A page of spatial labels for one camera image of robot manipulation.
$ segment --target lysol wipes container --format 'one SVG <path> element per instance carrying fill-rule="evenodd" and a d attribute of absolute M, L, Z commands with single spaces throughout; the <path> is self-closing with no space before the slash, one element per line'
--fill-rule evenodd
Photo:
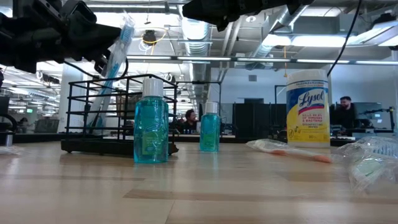
<path fill-rule="evenodd" d="M 296 147 L 330 147 L 328 78 L 311 69 L 287 77 L 287 140 Z"/>

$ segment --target white bottle cap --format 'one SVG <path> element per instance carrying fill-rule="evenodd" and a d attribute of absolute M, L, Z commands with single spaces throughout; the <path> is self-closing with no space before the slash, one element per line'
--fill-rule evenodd
<path fill-rule="evenodd" d="M 157 78 L 144 79 L 144 91 L 142 97 L 145 96 L 160 96 L 163 97 L 163 81 Z"/>
<path fill-rule="evenodd" d="M 216 113 L 218 114 L 218 103 L 215 102 L 207 102 L 205 113 Z"/>

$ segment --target black wire rack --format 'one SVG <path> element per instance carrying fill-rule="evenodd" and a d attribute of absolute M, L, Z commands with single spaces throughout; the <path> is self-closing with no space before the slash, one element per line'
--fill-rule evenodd
<path fill-rule="evenodd" d="M 124 155 L 133 155 L 133 148 L 132 148 L 132 140 L 126 139 L 126 134 L 128 131 L 133 131 L 132 126 L 127 126 L 127 120 L 130 118 L 128 113 L 135 112 L 134 110 L 129 110 L 129 97 L 135 95 L 142 95 L 142 92 L 130 92 L 131 84 L 138 83 L 142 85 L 142 82 L 138 79 L 141 78 L 157 78 L 162 80 L 164 83 L 164 89 L 172 89 L 174 91 L 174 97 L 164 96 L 164 100 L 166 103 L 173 103 L 173 113 L 169 113 L 169 117 L 173 117 L 173 122 L 171 123 L 171 130 L 175 129 L 175 123 L 177 122 L 177 88 L 178 85 L 169 82 L 163 78 L 160 78 L 153 74 L 145 74 L 145 75 L 134 75 L 134 76 L 127 76 L 127 77 L 118 77 L 118 78 L 104 78 L 99 80 L 88 80 L 88 81 L 79 81 L 79 82 L 70 82 L 70 91 L 68 97 L 68 112 L 67 112 L 67 126 L 66 128 L 66 138 L 62 141 L 62 150 L 67 152 L 72 151 L 79 151 L 79 152 L 97 152 L 100 154 L 124 154 Z M 108 82 L 108 81 L 126 81 L 126 88 L 113 88 L 103 85 L 101 83 Z M 74 88 L 83 88 L 86 91 L 85 95 L 74 96 L 73 89 Z M 108 89 L 107 94 L 100 94 L 100 91 Z M 91 91 L 97 91 L 97 95 L 91 95 Z M 96 97 L 105 97 L 105 96 L 123 96 L 125 97 L 124 100 L 124 107 L 118 108 L 116 110 L 90 110 L 90 105 L 93 103 L 90 101 L 90 98 Z M 72 111 L 72 102 L 79 101 L 85 103 L 84 111 Z M 118 126 L 117 127 L 97 127 L 95 125 L 90 126 L 87 124 L 87 117 L 89 114 L 95 113 L 96 119 L 103 113 L 117 113 L 122 114 L 121 116 L 117 116 L 118 118 Z M 70 126 L 71 115 L 78 115 L 83 116 L 83 126 L 76 127 Z M 73 139 L 71 138 L 71 130 L 82 130 L 83 137 L 80 139 Z M 117 139 L 104 139 L 102 136 L 94 136 L 91 133 L 95 130 L 109 130 L 117 132 Z M 172 134 L 169 138 L 171 142 L 170 145 L 172 146 L 171 149 L 169 148 L 169 154 L 177 152 L 178 149 L 175 147 L 175 131 L 172 131 Z"/>

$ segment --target table surface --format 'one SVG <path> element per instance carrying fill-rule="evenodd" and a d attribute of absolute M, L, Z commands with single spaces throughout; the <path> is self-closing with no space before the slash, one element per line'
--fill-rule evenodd
<path fill-rule="evenodd" d="M 59 142 L 0 155 L 1 224 L 397 223 L 398 194 L 354 195 L 346 170 L 222 144 L 178 143 L 165 164 L 67 154 Z M 327 153 L 327 149 L 316 150 Z"/>

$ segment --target blue mouthwash bottle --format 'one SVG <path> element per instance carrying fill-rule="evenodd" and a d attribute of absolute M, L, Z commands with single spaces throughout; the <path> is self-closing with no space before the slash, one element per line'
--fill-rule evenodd
<path fill-rule="evenodd" d="M 220 146 L 220 117 L 218 103 L 207 102 L 206 114 L 201 117 L 200 150 L 218 152 Z"/>
<path fill-rule="evenodd" d="M 136 105 L 134 162 L 167 162 L 169 156 L 169 106 L 163 100 L 163 81 L 144 80 L 142 99 Z"/>

